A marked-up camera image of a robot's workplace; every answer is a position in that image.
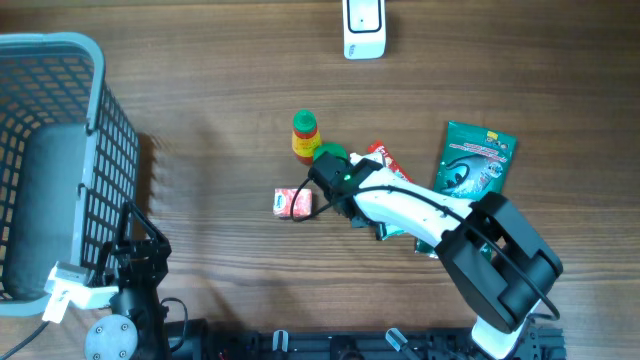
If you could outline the green glove package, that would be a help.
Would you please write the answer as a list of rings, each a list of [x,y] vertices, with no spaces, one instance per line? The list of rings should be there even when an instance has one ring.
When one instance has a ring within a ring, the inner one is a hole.
[[[450,121],[433,190],[474,201],[488,192],[501,193],[516,146],[513,135]]]

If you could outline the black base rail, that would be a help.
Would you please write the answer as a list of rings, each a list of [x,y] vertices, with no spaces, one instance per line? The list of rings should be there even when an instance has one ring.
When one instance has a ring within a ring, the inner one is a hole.
[[[426,331],[287,332],[217,331],[205,320],[167,325],[169,344],[183,345],[173,359],[487,359],[469,328]]]

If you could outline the green lid jar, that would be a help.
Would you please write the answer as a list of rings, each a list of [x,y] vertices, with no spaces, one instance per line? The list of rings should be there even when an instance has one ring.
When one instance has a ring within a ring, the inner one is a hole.
[[[313,161],[318,160],[325,153],[330,153],[331,155],[342,159],[348,158],[348,154],[342,145],[338,143],[323,143],[315,149]]]

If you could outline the red sauce bottle green cap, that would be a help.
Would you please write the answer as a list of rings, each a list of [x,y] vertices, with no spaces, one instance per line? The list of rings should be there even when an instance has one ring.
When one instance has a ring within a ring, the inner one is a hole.
[[[311,165],[315,150],[322,145],[315,115],[306,109],[299,110],[293,117],[292,150],[298,160]]]

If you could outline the red coffee stick sachet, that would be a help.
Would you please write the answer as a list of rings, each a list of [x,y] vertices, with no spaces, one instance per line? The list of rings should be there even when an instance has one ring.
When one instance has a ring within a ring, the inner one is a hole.
[[[376,140],[368,146],[369,153],[378,153],[382,155],[384,165],[389,168],[397,177],[413,183],[414,180],[409,174],[399,165],[397,160],[389,152],[388,147],[380,140]]]

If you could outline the white barcode scanner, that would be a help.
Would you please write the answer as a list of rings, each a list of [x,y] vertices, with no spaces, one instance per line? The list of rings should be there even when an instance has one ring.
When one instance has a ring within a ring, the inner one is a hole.
[[[343,0],[343,54],[347,60],[371,60],[386,49],[385,0]]]

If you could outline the red white small box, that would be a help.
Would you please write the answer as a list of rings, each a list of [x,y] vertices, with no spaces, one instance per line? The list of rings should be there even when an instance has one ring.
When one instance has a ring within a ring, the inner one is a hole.
[[[312,212],[312,192],[302,189],[297,192],[293,188],[276,188],[274,190],[273,214],[279,218],[304,217]]]

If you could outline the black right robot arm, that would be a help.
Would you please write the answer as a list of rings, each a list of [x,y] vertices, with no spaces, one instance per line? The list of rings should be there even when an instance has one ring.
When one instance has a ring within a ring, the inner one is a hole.
[[[330,207],[350,220],[391,224],[434,248],[467,305],[476,313],[471,339],[493,359],[512,355],[526,327],[548,308],[548,293],[563,272],[558,255],[503,195],[450,197],[396,176],[365,156],[331,153],[313,162],[308,178]]]

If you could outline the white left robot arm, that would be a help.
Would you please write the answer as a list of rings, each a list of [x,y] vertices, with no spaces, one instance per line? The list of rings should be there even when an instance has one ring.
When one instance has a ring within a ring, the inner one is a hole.
[[[117,288],[109,316],[88,330],[87,359],[206,359],[207,325],[191,320],[186,304],[161,299],[157,288],[168,274],[169,240],[133,202],[123,204],[116,236],[100,250],[90,280]]]

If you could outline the grey plastic basket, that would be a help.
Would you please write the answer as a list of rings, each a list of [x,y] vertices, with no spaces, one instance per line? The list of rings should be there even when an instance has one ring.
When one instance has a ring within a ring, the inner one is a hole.
[[[1,38],[1,314],[44,312],[58,262],[95,271],[136,197],[139,139],[73,32]]]

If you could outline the teal wipes packet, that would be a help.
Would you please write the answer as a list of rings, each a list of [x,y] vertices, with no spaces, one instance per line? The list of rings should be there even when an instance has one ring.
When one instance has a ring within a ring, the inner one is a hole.
[[[391,237],[404,234],[405,231],[398,226],[386,223],[379,223],[375,230],[376,239],[385,241]]]

